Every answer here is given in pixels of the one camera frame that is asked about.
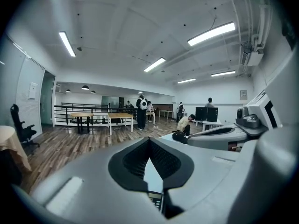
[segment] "black jacket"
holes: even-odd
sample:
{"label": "black jacket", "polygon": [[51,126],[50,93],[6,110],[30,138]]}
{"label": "black jacket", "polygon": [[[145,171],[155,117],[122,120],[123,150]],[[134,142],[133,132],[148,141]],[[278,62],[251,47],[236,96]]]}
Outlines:
{"label": "black jacket", "polygon": [[140,109],[140,102],[141,102],[141,100],[140,100],[140,98],[138,98],[138,100],[137,100],[137,102],[136,102],[136,106],[137,106],[137,108],[138,108],[137,111],[142,111],[142,109]]}

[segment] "black office chair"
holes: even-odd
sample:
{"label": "black office chair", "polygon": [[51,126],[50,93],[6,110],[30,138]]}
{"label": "black office chair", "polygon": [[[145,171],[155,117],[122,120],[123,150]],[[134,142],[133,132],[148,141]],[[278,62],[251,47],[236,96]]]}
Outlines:
{"label": "black office chair", "polygon": [[22,127],[22,124],[24,124],[25,121],[20,122],[19,107],[16,104],[10,108],[10,113],[20,142],[26,142],[27,145],[37,145],[39,147],[38,143],[34,143],[30,140],[32,135],[36,134],[36,131],[31,129],[34,125],[30,125],[27,128]]}

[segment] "desk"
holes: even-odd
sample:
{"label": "desk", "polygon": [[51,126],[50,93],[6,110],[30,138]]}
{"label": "desk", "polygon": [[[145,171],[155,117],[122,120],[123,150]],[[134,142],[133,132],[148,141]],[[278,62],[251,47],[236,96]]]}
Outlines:
{"label": "desk", "polygon": [[155,124],[155,113],[154,112],[146,112],[146,115],[152,115],[154,116],[153,124]]}
{"label": "desk", "polygon": [[204,124],[202,131],[206,130],[206,125],[211,125],[211,126],[215,126],[215,127],[219,127],[222,125],[222,123],[220,122],[219,119],[217,120],[217,122],[203,121],[202,123]]}
{"label": "desk", "polygon": [[168,119],[169,113],[172,113],[172,111],[169,111],[169,110],[159,110],[159,117],[161,117],[161,112],[164,112],[164,117],[165,117],[165,113],[167,112],[167,119]]}
{"label": "desk", "polygon": [[16,163],[22,164],[27,171],[31,171],[27,155],[21,146],[14,128],[10,126],[0,126],[0,151],[9,149],[11,156]]}
{"label": "desk", "polygon": [[110,126],[110,135],[112,135],[112,119],[125,119],[125,126],[127,126],[127,118],[131,118],[131,133],[133,132],[133,116],[128,113],[108,113],[109,122],[108,125]]}
{"label": "desk", "polygon": [[[93,113],[77,112],[77,113],[71,113],[70,116],[77,117],[78,133],[79,134],[89,133],[89,117],[94,116]],[[83,132],[82,117],[86,117],[87,118],[87,132]]]}

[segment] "beige cloth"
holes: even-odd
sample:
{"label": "beige cloth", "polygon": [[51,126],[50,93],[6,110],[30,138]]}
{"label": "beige cloth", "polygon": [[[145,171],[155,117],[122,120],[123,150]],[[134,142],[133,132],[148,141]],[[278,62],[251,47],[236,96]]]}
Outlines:
{"label": "beige cloth", "polygon": [[185,129],[185,127],[187,126],[188,123],[189,123],[189,117],[184,116],[184,117],[181,118],[181,120],[178,122],[177,130],[183,132],[184,129]]}
{"label": "beige cloth", "polygon": [[27,155],[21,146],[14,128],[10,126],[0,126],[0,151],[9,149],[16,165],[23,165],[27,171],[31,171]]}

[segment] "beige jacket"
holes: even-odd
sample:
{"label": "beige jacket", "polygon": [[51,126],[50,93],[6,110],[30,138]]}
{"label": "beige jacket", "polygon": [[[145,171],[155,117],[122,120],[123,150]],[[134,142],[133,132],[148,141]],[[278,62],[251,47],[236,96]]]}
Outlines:
{"label": "beige jacket", "polygon": [[185,129],[185,127],[187,126],[188,123],[189,123],[189,117],[184,116],[184,117],[181,118],[181,120],[178,122],[177,130],[183,132],[184,129]]}

